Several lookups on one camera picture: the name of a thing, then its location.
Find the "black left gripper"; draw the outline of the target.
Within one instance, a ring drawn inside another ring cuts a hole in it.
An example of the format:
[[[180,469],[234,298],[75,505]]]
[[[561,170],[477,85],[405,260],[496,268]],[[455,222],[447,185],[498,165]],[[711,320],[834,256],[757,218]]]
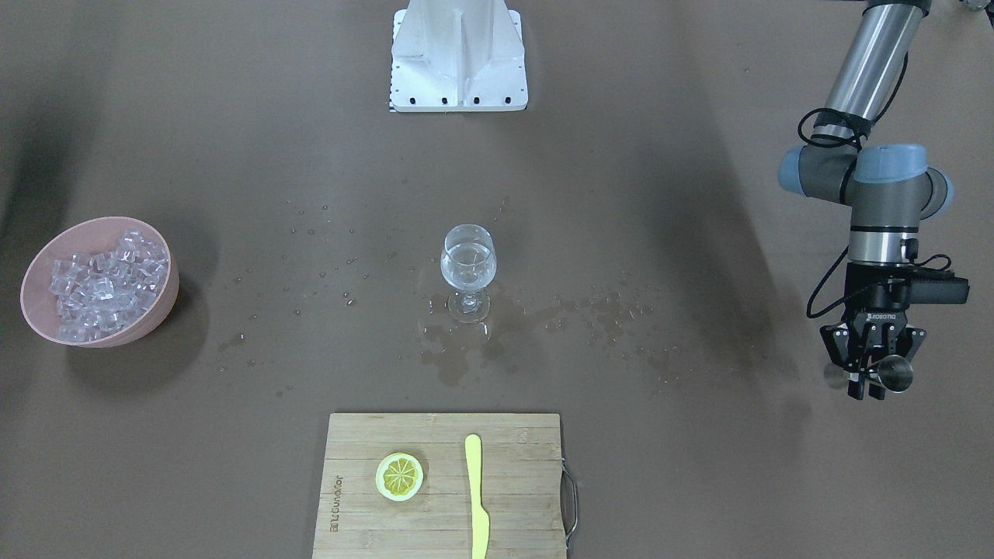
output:
[[[820,328],[829,361],[845,367],[847,395],[865,399],[865,367],[898,355],[910,361],[923,345],[920,328],[909,326],[906,311],[915,304],[912,287],[927,273],[917,268],[846,265],[843,314],[838,323]],[[888,390],[867,382],[867,396],[883,401]]]

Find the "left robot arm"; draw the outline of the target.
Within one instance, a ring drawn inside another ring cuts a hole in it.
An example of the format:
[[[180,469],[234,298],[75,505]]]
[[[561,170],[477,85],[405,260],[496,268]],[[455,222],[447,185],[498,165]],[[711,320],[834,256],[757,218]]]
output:
[[[949,265],[919,257],[923,220],[954,200],[954,184],[919,144],[867,148],[904,81],[910,45],[929,1],[867,1],[860,25],[823,106],[809,111],[810,132],[780,164],[784,190],[850,210],[844,293],[830,309],[840,321],[820,330],[830,362],[856,400],[909,389],[912,358],[926,330],[910,325],[913,305],[965,304],[969,282]]]

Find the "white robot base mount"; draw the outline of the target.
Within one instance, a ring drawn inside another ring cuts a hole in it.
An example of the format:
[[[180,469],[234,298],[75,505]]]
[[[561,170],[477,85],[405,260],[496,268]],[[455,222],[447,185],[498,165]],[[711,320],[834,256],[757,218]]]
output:
[[[528,106],[523,20],[506,2],[412,1],[395,12],[391,32],[391,111]]]

